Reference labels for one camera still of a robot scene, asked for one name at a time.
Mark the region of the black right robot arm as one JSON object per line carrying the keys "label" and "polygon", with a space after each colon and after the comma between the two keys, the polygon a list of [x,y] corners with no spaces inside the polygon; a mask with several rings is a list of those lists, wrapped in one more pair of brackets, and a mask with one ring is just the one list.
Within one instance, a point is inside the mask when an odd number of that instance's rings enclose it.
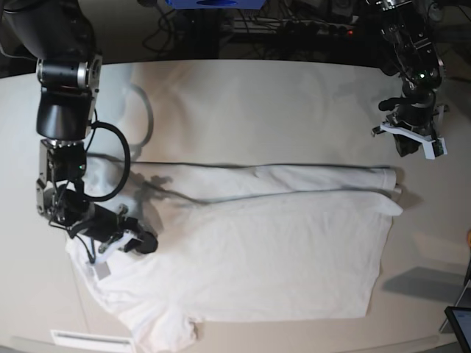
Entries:
{"label": "black right robot arm", "polygon": [[[115,250],[151,254],[158,241],[127,207],[103,203],[117,196],[130,176],[131,152],[124,134],[96,119],[102,53],[91,22],[77,1],[3,1],[5,20],[36,63],[40,102],[40,169],[37,212],[49,226],[79,240],[91,263]],[[98,129],[112,132],[124,153],[123,174],[103,196],[85,192],[88,150],[84,142]]]}

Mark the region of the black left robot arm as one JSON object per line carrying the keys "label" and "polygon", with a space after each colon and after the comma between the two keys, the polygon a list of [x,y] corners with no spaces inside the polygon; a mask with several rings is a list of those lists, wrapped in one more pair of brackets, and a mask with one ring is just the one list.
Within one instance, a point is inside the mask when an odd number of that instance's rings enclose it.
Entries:
{"label": "black left robot arm", "polygon": [[436,106],[436,92],[444,69],[430,36],[428,22],[413,1],[368,1],[368,20],[388,43],[381,51],[402,80],[400,96],[385,99],[378,109],[385,120],[373,135],[389,133],[401,157],[423,150],[434,160],[447,154],[445,139],[435,118],[444,114]]}

